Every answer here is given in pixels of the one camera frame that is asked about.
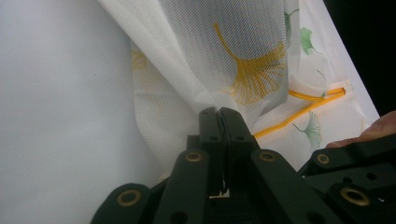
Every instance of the white fabric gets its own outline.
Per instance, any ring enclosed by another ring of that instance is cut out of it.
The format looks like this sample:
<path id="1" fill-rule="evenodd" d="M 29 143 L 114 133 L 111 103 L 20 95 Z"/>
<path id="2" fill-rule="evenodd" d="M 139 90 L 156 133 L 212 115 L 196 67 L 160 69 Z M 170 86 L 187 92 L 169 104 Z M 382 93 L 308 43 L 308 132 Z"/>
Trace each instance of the white fabric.
<path id="1" fill-rule="evenodd" d="M 327 141 L 359 133 L 378 114 L 323 2 L 300 1 L 300 9 L 316 50 L 326 55 L 326 60 L 318 57 L 330 71 L 325 75 L 346 77 L 331 79 L 328 87 L 351 86 L 348 97 L 313 111 L 326 138 L 319 145 L 323 147 Z M 157 182 L 161 165 L 135 121 L 129 39 L 96 0 L 0 1 L 1 224 L 89 223 L 114 188 Z M 303 60 L 311 58 L 303 55 Z M 345 114 L 352 119 L 340 119 Z M 365 123 L 360 126 L 361 118 Z M 308 120 L 306 114 L 294 123 L 303 130 Z M 285 141 L 307 148 L 276 150 L 298 167 L 311 146 L 292 124 L 286 129 L 300 136 Z M 280 146 L 282 135 L 274 136 L 281 132 L 259 139 L 262 147 Z"/>
<path id="2" fill-rule="evenodd" d="M 252 128 L 286 101 L 287 69 L 299 70 L 300 48 L 299 12 L 289 32 L 285 13 L 298 2 L 99 2 L 132 39 L 136 120 L 164 176 L 187 135 L 197 134 L 201 110 L 236 109 Z"/>

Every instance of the green ginkgo leaf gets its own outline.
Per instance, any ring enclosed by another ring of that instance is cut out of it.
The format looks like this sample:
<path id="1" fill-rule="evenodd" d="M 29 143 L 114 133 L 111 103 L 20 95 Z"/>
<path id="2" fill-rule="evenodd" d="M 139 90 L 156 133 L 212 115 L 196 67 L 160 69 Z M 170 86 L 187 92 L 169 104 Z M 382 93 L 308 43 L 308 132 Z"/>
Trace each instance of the green ginkgo leaf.
<path id="1" fill-rule="evenodd" d="M 294 11 L 292 11 L 289 14 L 284 12 L 284 15 L 285 15 L 285 26 L 286 26 L 286 38 L 288 39 L 288 46 L 291 45 L 291 40 L 290 40 L 290 36 L 291 36 L 291 22 L 290 22 L 290 18 L 291 18 L 291 15 L 294 12 L 298 11 L 298 10 L 299 9 L 295 9 Z"/>
<path id="2" fill-rule="evenodd" d="M 305 27 L 300 29 L 301 47 L 303 48 L 303 51 L 307 55 L 309 55 L 309 50 L 310 49 L 314 50 L 316 53 L 319 53 L 319 52 L 317 52 L 317 50 L 312 45 L 311 35 L 312 35 L 312 31 L 306 29 Z"/>
<path id="3" fill-rule="evenodd" d="M 318 117 L 312 111 L 309 111 L 309 121 L 304 130 L 299 129 L 294 123 L 293 125 L 298 131 L 306 134 L 309 139 L 309 143 L 311 144 L 311 151 L 319 148 L 321 141 L 320 125 Z"/>

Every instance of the yellow ginkgo leaf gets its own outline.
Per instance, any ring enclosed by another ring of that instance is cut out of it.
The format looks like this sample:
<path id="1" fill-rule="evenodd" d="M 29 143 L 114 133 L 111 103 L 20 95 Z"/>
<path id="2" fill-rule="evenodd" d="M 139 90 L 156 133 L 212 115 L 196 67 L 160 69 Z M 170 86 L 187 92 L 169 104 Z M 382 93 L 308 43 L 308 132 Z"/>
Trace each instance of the yellow ginkgo leaf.
<path id="1" fill-rule="evenodd" d="M 146 68 L 146 55 L 132 50 L 132 70 Z"/>
<path id="2" fill-rule="evenodd" d="M 240 59 L 227 46 L 219 25 L 215 29 L 222 46 L 235 60 L 237 72 L 227 92 L 241 105 L 248 105 L 263 99 L 268 93 L 277 91 L 283 79 L 286 64 L 286 51 L 282 42 L 269 53 L 254 59 Z"/>

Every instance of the finger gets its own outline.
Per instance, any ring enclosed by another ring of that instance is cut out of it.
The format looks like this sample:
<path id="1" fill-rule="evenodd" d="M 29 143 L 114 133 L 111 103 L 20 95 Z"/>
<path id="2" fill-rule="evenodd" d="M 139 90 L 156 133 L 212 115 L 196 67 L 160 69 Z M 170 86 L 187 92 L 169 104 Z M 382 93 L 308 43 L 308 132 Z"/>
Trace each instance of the finger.
<path id="1" fill-rule="evenodd" d="M 396 133 L 396 111 L 389 112 L 374 122 L 359 136 L 358 140 L 370 141 L 393 133 Z"/>

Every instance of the screw hole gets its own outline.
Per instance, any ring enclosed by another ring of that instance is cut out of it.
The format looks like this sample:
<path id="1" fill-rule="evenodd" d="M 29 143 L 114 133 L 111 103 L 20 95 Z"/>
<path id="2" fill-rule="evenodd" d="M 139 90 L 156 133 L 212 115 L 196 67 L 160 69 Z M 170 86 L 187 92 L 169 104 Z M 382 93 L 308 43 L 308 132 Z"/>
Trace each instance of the screw hole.
<path id="1" fill-rule="evenodd" d="M 376 175 L 373 173 L 367 173 L 367 178 L 371 179 L 371 180 L 376 180 Z"/>
<path id="2" fill-rule="evenodd" d="M 170 221 L 172 224 L 186 224 L 187 219 L 187 215 L 184 212 L 175 212 L 170 217 Z"/>
<path id="3" fill-rule="evenodd" d="M 308 218 L 309 222 L 313 224 L 323 224 L 326 222 L 324 217 L 317 212 L 309 212 L 306 214 L 306 217 Z"/>

